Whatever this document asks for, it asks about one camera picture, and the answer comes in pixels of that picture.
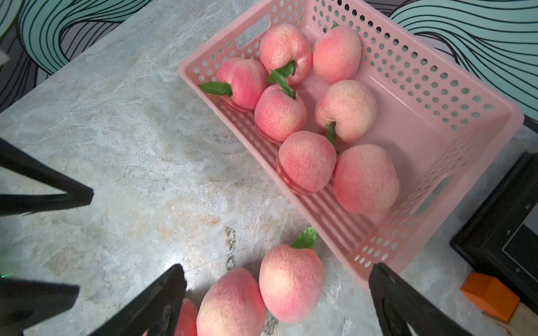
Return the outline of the peach with leaf front-left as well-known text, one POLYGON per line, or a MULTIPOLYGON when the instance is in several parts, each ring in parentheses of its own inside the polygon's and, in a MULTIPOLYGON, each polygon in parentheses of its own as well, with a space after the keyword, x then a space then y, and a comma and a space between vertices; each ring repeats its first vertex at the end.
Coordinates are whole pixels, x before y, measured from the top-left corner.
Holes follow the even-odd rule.
POLYGON ((221 65, 216 81, 202 83, 198 87, 208 95, 220 96, 229 109, 247 113, 255 109, 266 89, 267 78, 260 62, 234 57, 221 65))

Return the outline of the peach front bottom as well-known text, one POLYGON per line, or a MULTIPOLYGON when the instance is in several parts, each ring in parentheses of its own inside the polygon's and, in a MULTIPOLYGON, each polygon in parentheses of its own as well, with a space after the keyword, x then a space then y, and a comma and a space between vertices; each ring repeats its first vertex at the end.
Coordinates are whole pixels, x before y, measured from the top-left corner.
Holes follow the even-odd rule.
POLYGON ((271 75, 276 84, 263 91, 254 110, 254 121, 262 137, 279 144, 303 129, 308 114, 303 100, 286 79, 276 70, 271 75))

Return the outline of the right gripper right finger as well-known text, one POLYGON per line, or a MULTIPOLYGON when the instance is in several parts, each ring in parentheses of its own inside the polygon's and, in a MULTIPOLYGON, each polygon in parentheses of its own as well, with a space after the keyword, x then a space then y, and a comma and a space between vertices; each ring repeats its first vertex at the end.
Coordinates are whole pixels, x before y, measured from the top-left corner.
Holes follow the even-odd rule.
POLYGON ((368 285, 384 335, 469 335, 385 263, 373 266, 368 285))

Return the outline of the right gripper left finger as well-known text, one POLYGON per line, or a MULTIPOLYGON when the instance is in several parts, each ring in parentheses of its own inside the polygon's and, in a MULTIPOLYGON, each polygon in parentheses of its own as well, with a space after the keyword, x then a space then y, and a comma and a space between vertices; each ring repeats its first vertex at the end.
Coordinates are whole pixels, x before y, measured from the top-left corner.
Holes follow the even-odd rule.
POLYGON ((184 269, 174 264, 93 335, 173 335, 186 293, 184 269))

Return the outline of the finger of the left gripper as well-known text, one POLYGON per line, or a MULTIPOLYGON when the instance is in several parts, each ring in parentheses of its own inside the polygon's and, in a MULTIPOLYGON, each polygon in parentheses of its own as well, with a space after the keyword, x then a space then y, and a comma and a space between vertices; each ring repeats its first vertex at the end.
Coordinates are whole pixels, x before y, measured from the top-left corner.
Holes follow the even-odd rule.
POLYGON ((80 287, 16 278, 1 279, 1 334, 24 330, 73 308, 80 287))
POLYGON ((84 207, 94 190, 1 140, 1 215, 84 207))

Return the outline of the peach basket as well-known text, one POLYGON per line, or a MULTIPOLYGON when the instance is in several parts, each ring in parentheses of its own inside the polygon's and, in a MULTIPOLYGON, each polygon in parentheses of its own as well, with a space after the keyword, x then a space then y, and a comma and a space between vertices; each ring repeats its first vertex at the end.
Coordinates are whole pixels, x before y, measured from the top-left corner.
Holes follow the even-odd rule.
POLYGON ((318 304, 324 287, 324 267, 312 249, 316 229, 305 229, 293 244, 273 247, 263 258, 259 287, 263 302, 279 321, 301 323, 318 304))

